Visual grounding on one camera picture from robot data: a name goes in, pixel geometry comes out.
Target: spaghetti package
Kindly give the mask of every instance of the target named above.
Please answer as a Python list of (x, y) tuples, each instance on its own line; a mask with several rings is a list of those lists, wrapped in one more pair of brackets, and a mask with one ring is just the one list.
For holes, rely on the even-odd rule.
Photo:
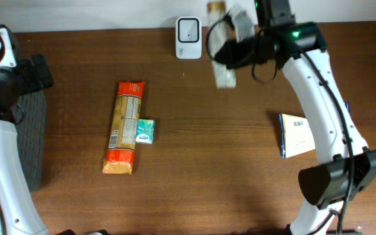
[(119, 82), (104, 174), (131, 174), (144, 82)]

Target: white wall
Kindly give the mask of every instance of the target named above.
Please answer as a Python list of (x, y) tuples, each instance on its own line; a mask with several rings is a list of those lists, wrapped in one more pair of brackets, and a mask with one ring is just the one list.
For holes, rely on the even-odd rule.
[[(206, 25), (208, 0), (0, 0), (0, 24), (15, 32), (173, 27), (178, 16)], [(241, 4), (256, 20), (253, 0)], [(290, 0), (297, 20), (376, 20), (376, 0)]]

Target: green light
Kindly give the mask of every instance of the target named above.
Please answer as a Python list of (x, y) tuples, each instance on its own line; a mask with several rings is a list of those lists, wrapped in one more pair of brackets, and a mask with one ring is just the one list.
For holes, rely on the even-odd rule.
[(300, 36), (300, 32), (299, 31), (292, 32), (292, 36), (295, 38), (298, 38), (298, 36)]

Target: wooden table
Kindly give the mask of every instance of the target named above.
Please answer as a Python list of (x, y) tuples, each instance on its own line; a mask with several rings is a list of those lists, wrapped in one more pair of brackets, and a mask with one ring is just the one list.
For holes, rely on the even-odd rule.
[[(324, 23), (336, 82), (358, 130), (376, 148), (376, 22)], [(22, 57), (42, 52), (55, 86), (41, 190), (33, 194), (51, 234), (230, 234), (285, 228), (303, 196), (298, 172), (311, 151), (279, 154), (279, 113), (302, 116), (282, 74), (269, 84), (237, 71), (216, 89), (209, 60), (179, 60), (174, 29), (21, 33)], [(270, 77), (273, 64), (257, 67)], [(142, 117), (153, 145), (136, 147), (132, 175), (103, 175), (117, 81), (146, 81)], [(331, 228), (336, 227), (336, 220)], [(376, 179), (351, 202), (345, 228), (376, 234)]]

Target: small blue package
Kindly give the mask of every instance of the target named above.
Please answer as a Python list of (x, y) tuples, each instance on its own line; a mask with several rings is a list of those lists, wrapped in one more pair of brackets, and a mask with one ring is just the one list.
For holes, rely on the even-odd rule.
[(152, 144), (154, 132), (155, 121), (139, 119), (136, 133), (136, 143)]

